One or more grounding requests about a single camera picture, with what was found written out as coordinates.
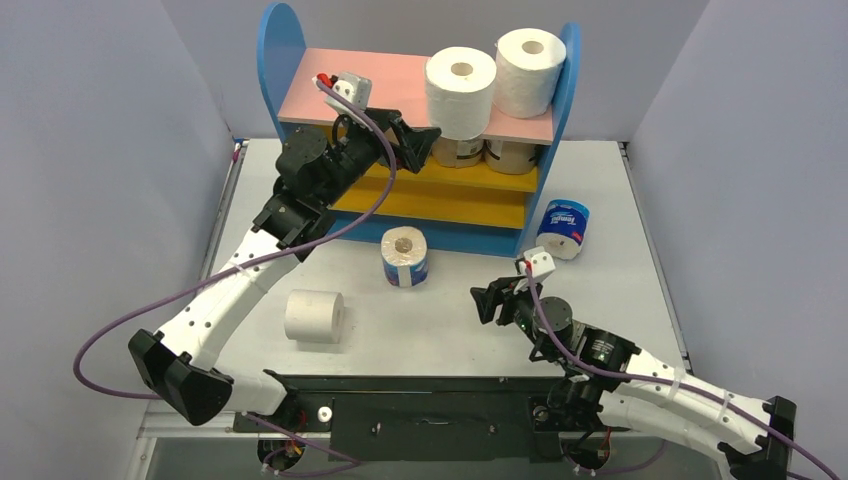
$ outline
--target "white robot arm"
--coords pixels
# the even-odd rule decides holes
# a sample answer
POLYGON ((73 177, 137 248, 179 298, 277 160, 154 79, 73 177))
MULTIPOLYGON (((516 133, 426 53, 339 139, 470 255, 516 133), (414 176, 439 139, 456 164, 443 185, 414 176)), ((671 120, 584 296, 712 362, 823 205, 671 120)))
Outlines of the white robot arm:
POLYGON ((633 342, 575 321, 565 300, 539 300, 541 281, 556 268, 542 247, 525 252, 515 267, 518 276, 472 288, 471 294, 482 323, 516 324, 533 343, 531 361, 563 367, 568 381, 554 395, 561 401, 552 414, 563 412, 575 427, 624 427, 684 445, 715 459, 738 479, 786 478, 791 450, 750 418, 792 438, 794 403, 782 397, 749 398, 711 385, 633 342), (537 301, 544 315, 537 312, 537 301))

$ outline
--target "white spacer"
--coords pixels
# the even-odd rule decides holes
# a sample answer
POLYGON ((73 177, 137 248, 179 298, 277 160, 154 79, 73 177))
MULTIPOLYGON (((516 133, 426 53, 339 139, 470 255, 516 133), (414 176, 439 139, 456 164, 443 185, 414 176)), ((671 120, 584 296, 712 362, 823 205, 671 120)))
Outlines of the white spacer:
POLYGON ((318 420, 322 423, 327 423, 333 418, 333 410, 330 407, 321 407, 318 409, 318 420))

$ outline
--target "toilet paper roll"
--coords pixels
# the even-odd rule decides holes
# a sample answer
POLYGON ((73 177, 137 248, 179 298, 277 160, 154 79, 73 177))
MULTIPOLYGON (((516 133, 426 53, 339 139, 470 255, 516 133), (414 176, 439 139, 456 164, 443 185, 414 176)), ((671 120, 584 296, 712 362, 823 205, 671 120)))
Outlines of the toilet paper roll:
POLYGON ((386 231, 380 251, 383 270, 392 285, 412 287, 427 279, 427 240, 421 230, 398 227, 386 231))
POLYGON ((545 113, 565 61, 565 44, 544 30, 521 28, 502 36, 497 47, 495 106, 516 118, 545 113))
POLYGON ((292 290, 283 326, 289 340, 339 343, 343 317, 341 293, 292 290))
POLYGON ((545 247, 551 255, 571 260, 583 248, 586 227, 589 224, 589 209, 573 200, 553 200, 545 209, 536 246, 545 247))
POLYGON ((433 156, 443 167, 473 167, 483 158, 483 139, 449 140, 439 137, 433 144, 433 156))
POLYGON ((536 145, 486 140, 486 165, 509 175, 523 175, 536 166, 536 145))
POLYGON ((427 114, 450 140, 479 137, 489 124, 495 61, 480 50, 450 47, 427 61, 427 114))

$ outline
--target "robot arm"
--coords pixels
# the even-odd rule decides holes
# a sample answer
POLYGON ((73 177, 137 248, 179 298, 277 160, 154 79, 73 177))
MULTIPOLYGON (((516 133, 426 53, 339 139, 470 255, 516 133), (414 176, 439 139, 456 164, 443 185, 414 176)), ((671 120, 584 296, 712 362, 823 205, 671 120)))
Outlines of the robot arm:
MULTIPOLYGON (((420 171, 441 135, 439 128, 413 129, 396 110, 367 108, 367 79, 342 73, 332 79, 321 75, 318 80, 363 110, 382 131, 391 129, 398 142, 391 144, 398 167, 420 171)), ((340 120, 355 118, 338 100, 328 97, 326 103, 339 112, 340 120)), ((298 128, 289 135, 276 162, 280 176, 273 195, 224 267, 238 272, 201 292, 156 332, 142 329, 130 340, 129 350, 145 385, 192 425, 202 425, 225 410, 272 414, 285 398, 283 385, 270 375, 222 372, 215 366, 253 307, 310 250, 267 262, 258 259, 324 237, 335 222, 329 208, 374 163, 387 164, 374 132, 359 121, 348 121, 345 136, 335 142, 316 127, 298 128)))
POLYGON ((565 300, 541 299, 551 334, 573 357, 617 375, 610 378, 581 368, 559 350, 540 321, 526 281, 528 265, 532 266, 538 296, 541 280, 556 268, 542 247, 525 252, 515 262, 518 276, 495 280, 486 289, 473 288, 471 294, 482 323, 514 323, 527 336, 533 343, 530 361, 562 366, 567 381, 549 396, 555 403, 549 408, 552 414, 562 417, 563 424, 589 431, 632 428, 700 451, 729 467, 739 479, 786 478, 789 447, 728 409, 728 404, 732 402, 790 438, 794 433, 795 404, 781 397, 768 401, 749 398, 711 385, 663 363, 633 342, 574 320, 565 300), (495 319, 498 307, 500 315, 495 319), (624 378, 631 375, 665 379, 671 385, 624 378), (680 385, 697 387, 724 402, 715 403, 679 388, 680 385))

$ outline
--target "blue packaged roll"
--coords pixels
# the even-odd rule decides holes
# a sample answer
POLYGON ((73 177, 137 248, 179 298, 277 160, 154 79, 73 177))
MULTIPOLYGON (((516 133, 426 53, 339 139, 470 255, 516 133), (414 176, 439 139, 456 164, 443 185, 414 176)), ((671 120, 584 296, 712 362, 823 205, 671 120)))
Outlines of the blue packaged roll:
POLYGON ((553 200, 545 209, 536 233, 536 246, 545 247, 551 255, 571 260, 583 248, 589 209, 573 200, 553 200))
POLYGON ((406 288, 427 279, 427 240, 414 227, 398 227, 383 234, 380 245, 383 271, 390 284, 406 288))

